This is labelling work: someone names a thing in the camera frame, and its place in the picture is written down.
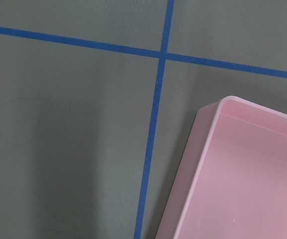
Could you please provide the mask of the pink plastic tray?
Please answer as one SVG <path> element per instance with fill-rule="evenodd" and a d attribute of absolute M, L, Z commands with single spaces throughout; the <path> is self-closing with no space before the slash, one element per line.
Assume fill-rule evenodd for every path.
<path fill-rule="evenodd" d="M 235 96 L 198 110 L 158 239 L 287 239 L 287 115 Z"/>

